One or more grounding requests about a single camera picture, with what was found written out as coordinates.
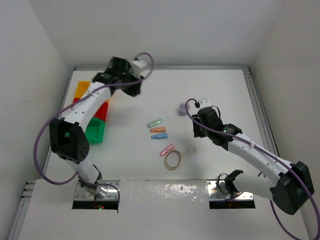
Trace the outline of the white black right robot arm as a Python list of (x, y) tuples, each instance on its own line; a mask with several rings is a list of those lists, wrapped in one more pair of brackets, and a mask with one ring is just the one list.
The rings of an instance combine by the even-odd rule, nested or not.
[(224, 124), (220, 112), (208, 101), (195, 106), (199, 110), (192, 115), (194, 137), (209, 138), (216, 146), (241, 157), (266, 176), (266, 179), (259, 180), (236, 169), (225, 177), (222, 184), (218, 184), (222, 193), (234, 196), (240, 192), (251, 192), (273, 201), (289, 215), (294, 215), (309, 199), (302, 185), (314, 194), (306, 164), (301, 161), (291, 163), (254, 144), (240, 128), (231, 123)]

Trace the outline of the beige masking tape roll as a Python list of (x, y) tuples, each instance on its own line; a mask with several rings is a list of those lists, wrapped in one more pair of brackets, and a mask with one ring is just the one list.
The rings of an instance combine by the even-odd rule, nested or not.
[[(178, 156), (178, 163), (177, 163), (175, 166), (170, 166), (170, 165), (168, 164), (168, 157), (169, 157), (170, 155), (172, 155), (172, 154), (176, 154), (176, 155)], [(181, 156), (180, 152), (173, 149), (173, 150), (169, 151), (169, 152), (166, 154), (166, 156), (165, 156), (165, 158), (164, 158), (164, 165), (165, 165), (165, 167), (166, 167), (169, 171), (173, 171), (173, 170), (176, 170), (176, 169), (180, 166), (181, 160), (182, 160), (182, 156)]]

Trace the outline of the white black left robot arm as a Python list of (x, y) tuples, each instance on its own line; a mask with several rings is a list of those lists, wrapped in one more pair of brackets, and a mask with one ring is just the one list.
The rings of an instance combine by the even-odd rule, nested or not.
[(143, 79), (141, 73), (147, 67), (148, 64), (138, 58), (128, 61), (113, 57), (105, 71), (97, 73), (91, 80), (75, 106), (49, 124), (51, 151), (72, 167), (81, 186), (98, 199), (106, 198), (111, 185), (102, 181), (100, 171), (87, 158), (90, 144), (85, 135), (86, 128), (117, 89), (132, 97), (139, 95), (141, 84), (134, 82)]

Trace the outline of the orange correction tape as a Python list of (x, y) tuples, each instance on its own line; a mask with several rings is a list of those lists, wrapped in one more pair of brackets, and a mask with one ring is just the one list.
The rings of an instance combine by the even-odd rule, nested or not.
[(165, 133), (166, 131), (166, 127), (153, 127), (149, 129), (150, 133)]

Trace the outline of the pink correction tape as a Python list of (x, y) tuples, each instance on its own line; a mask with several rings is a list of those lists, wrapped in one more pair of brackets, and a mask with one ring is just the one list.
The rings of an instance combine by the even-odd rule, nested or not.
[(166, 146), (160, 153), (159, 156), (163, 157), (166, 154), (168, 154), (170, 151), (172, 151), (175, 148), (175, 146), (171, 143), (168, 146)]

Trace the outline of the blue correction tape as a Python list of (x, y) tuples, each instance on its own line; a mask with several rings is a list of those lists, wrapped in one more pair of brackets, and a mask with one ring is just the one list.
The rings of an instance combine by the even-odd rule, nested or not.
[(166, 132), (164, 133), (158, 133), (158, 134), (153, 134), (150, 137), (152, 140), (160, 140), (160, 139), (167, 139), (168, 138), (168, 134)]

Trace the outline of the clear jar of paper clips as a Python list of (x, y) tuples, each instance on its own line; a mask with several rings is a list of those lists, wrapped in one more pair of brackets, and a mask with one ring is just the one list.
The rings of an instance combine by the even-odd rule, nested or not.
[(186, 102), (181, 102), (180, 104), (179, 104), (179, 107), (178, 107), (178, 110), (177, 110), (177, 112), (178, 112), (178, 114), (180, 115), (180, 116), (187, 116), (188, 114), (187, 114), (187, 112), (190, 110), (190, 104), (189, 103), (186, 103)]

